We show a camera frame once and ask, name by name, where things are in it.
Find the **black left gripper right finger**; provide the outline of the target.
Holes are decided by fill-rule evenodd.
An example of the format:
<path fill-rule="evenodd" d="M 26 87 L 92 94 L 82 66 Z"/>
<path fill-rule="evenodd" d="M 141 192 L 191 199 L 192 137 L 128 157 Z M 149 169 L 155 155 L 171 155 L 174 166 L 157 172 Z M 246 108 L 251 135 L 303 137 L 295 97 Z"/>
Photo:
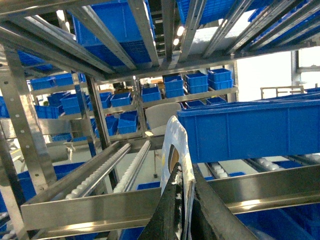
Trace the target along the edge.
<path fill-rule="evenodd" d="M 225 205 L 200 171 L 195 176 L 190 232 L 193 240 L 256 240 L 252 233 Z"/>

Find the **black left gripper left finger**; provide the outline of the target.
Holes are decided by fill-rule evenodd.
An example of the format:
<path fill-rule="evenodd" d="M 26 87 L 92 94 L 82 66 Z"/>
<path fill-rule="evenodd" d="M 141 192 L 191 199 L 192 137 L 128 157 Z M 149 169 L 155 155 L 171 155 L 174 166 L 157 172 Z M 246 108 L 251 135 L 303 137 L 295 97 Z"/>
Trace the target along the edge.
<path fill-rule="evenodd" d="M 183 226 L 183 172 L 176 163 L 150 221 L 139 240 L 179 240 Z"/>

